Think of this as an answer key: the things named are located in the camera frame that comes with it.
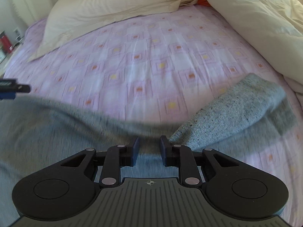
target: gray gripper base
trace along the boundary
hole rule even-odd
[[[82,213],[60,221],[26,217],[12,227],[286,227],[278,216],[262,221],[227,217],[214,209],[199,189],[177,179],[126,178],[116,188],[103,189]]]

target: pillow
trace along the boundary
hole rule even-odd
[[[30,57],[48,52],[116,21],[139,15],[170,13],[197,0],[59,0],[49,14],[43,40]]]

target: gray sweater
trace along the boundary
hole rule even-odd
[[[18,218],[11,192],[22,177],[86,148],[106,151],[116,144],[128,144],[138,135],[137,165],[122,168],[122,177],[176,177],[177,168],[162,165],[161,135],[194,151],[208,146],[241,158],[268,146],[296,123],[284,90],[254,74],[184,124],[122,122],[30,96],[0,101],[0,120],[0,227]]]

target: white duvet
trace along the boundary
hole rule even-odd
[[[303,104],[303,5],[297,0],[208,0]]]

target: pink bedsheet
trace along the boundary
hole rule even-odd
[[[5,77],[54,98],[120,120],[185,121],[249,72],[283,86],[298,126],[279,141],[242,158],[282,179],[290,197],[283,218],[303,224],[302,112],[283,76],[214,9],[180,7],[136,17],[86,34],[27,63],[46,20],[31,26]]]

